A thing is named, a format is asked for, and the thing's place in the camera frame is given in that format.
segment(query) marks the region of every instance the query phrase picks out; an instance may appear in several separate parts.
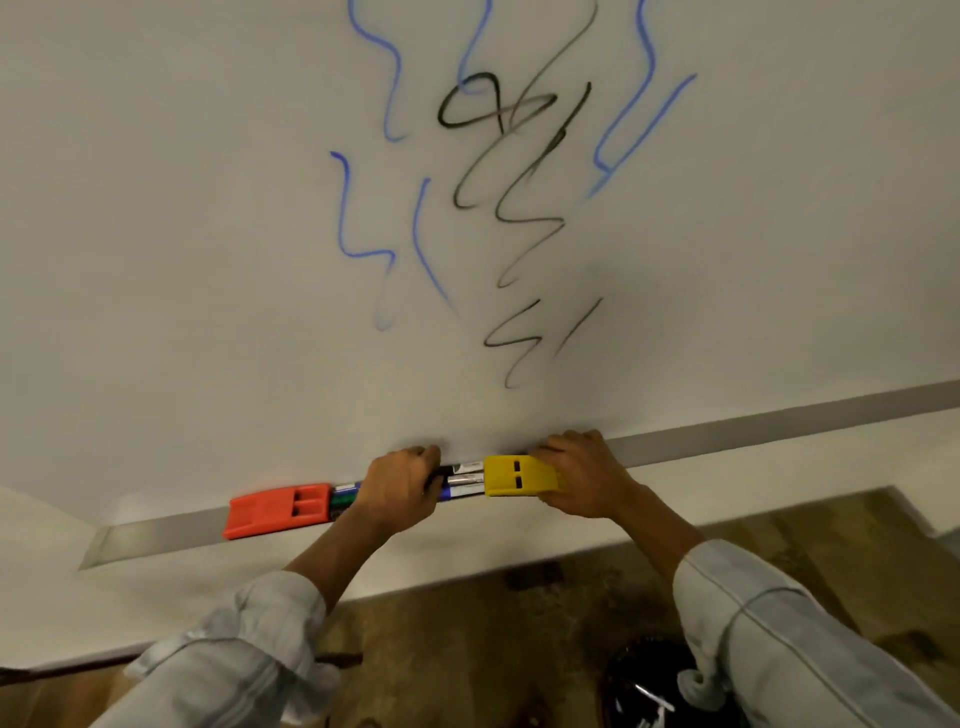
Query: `person's right hand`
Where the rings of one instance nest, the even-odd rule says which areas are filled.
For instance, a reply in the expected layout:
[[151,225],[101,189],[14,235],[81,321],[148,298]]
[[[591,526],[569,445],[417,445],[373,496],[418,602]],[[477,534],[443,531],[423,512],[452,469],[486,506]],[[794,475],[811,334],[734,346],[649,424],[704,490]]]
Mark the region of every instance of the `person's right hand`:
[[545,447],[530,454],[560,471],[565,481],[562,491],[541,493],[540,500],[572,516],[616,520],[642,488],[595,429],[551,435]]

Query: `hand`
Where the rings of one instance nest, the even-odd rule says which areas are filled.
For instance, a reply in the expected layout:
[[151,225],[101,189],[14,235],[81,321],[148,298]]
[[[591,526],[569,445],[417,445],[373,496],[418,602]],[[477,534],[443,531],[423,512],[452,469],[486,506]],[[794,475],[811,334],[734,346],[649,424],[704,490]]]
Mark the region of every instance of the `hand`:
[[534,448],[530,454],[560,471],[565,481],[562,491],[541,493],[540,500],[572,516],[616,521],[642,488],[595,429],[551,435],[546,447]]
[[376,458],[349,512],[369,519],[385,539],[421,522],[437,507],[444,480],[426,478],[440,465],[440,448],[407,448]]

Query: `black object on floor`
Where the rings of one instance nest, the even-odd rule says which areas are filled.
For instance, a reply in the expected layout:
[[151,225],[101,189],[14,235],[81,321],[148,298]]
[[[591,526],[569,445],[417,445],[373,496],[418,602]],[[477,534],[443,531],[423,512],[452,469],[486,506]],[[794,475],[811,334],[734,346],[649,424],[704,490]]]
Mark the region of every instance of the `black object on floor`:
[[[696,662],[689,647],[659,635],[640,637],[620,647],[600,680],[599,708],[604,728],[747,725],[733,700],[717,713],[697,710],[684,700],[677,675],[693,667]],[[657,723],[661,713],[665,718]]]

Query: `shirt cuff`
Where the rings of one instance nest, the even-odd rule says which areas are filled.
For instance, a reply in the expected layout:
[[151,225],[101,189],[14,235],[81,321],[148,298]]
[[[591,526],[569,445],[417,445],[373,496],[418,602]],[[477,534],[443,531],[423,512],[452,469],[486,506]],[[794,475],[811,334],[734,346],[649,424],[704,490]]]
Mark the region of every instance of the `shirt cuff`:
[[142,679],[192,643],[241,640],[299,678],[283,719],[305,722],[340,686],[339,669],[315,662],[313,643],[325,616],[324,598],[309,579],[291,571],[268,573],[242,586],[196,626],[150,646],[125,674]]
[[686,554],[673,577],[673,596],[697,661],[696,670],[687,670],[679,678],[688,703],[701,710],[723,706],[729,685],[721,659],[730,627],[750,602],[779,590],[814,601],[799,582],[726,541],[706,541]]

